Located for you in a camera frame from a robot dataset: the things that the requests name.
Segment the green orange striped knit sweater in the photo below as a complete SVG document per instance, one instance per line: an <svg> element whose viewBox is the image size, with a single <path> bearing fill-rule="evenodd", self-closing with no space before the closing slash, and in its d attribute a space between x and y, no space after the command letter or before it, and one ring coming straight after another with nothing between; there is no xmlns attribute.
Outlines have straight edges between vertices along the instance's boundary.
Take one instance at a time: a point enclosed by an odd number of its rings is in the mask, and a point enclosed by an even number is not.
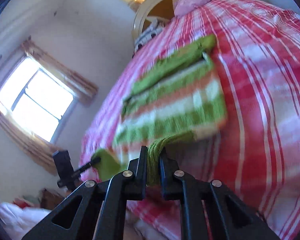
<svg viewBox="0 0 300 240"><path fill-rule="evenodd" d="M122 102L111 147L92 156L101 181L124 171L147 147L147 183L159 182L164 147L197 142L219 132L228 113L210 53L215 35L201 37L158 60Z"/></svg>

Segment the red white plaid bedspread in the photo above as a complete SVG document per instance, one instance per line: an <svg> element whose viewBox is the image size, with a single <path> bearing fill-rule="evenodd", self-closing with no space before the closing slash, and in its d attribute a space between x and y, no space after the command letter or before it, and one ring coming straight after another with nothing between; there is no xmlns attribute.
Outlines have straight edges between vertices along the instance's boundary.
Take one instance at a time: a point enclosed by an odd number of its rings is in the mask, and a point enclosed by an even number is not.
<svg viewBox="0 0 300 240"><path fill-rule="evenodd" d="M224 182L264 214L281 239L300 232L300 16L258 0L212 0L170 24L141 48L104 100L82 140L80 164L114 138L132 84L164 58L214 34L211 56L228 110L226 127L179 166L200 180Z"/></svg>

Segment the side window curtain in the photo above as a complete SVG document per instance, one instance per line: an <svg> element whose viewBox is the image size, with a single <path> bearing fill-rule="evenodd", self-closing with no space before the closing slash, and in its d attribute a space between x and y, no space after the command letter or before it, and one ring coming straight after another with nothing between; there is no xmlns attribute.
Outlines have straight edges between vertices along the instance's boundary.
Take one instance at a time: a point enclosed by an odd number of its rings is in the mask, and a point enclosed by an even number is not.
<svg viewBox="0 0 300 240"><path fill-rule="evenodd" d="M98 87L66 67L30 38L0 84L0 128L36 164L57 173L52 155L59 130L74 102L90 106Z"/></svg>

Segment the grey car print pillow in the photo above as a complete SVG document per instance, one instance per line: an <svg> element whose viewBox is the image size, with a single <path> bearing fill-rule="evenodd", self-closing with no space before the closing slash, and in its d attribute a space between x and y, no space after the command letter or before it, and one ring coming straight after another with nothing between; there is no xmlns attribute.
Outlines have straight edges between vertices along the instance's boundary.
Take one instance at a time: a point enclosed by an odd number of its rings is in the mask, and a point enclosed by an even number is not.
<svg viewBox="0 0 300 240"><path fill-rule="evenodd" d="M134 53L144 47L151 39L159 35L163 31L165 25L165 21L155 18L134 41Z"/></svg>

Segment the pink floral pillow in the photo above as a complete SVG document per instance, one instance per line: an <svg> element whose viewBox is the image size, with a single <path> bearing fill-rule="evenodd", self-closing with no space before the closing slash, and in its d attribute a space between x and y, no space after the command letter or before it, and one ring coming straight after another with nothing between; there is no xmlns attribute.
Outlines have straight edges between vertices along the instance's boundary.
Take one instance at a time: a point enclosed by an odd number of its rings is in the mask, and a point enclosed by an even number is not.
<svg viewBox="0 0 300 240"><path fill-rule="evenodd" d="M172 0L175 17L184 16L212 0Z"/></svg>

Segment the cream wooden headboard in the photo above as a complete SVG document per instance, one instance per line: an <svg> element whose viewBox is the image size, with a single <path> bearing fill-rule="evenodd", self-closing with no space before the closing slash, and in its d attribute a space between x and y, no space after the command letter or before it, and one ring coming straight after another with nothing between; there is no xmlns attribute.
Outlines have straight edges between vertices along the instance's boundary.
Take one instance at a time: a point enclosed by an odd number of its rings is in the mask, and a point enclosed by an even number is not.
<svg viewBox="0 0 300 240"><path fill-rule="evenodd" d="M165 21L166 25L174 18L172 0L144 0L140 4L133 22L133 42L155 18Z"/></svg>

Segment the side window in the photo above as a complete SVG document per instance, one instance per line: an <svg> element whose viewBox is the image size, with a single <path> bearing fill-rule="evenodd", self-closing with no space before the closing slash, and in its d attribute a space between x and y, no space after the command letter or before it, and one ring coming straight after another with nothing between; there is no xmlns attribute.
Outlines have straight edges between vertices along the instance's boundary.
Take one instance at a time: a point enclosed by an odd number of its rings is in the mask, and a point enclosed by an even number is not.
<svg viewBox="0 0 300 240"><path fill-rule="evenodd" d="M69 87L28 56L0 87L0 103L13 121L50 143L56 142L74 102Z"/></svg>

